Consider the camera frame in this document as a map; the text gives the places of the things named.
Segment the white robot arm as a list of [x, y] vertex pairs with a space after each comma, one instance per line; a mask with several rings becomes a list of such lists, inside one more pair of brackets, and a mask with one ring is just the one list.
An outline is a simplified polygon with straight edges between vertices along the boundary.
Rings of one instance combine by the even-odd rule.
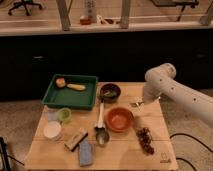
[[171, 63], [164, 63], [145, 73], [143, 102], [152, 103], [165, 94], [199, 117], [213, 129], [213, 97], [207, 96], [174, 80], [176, 69]]

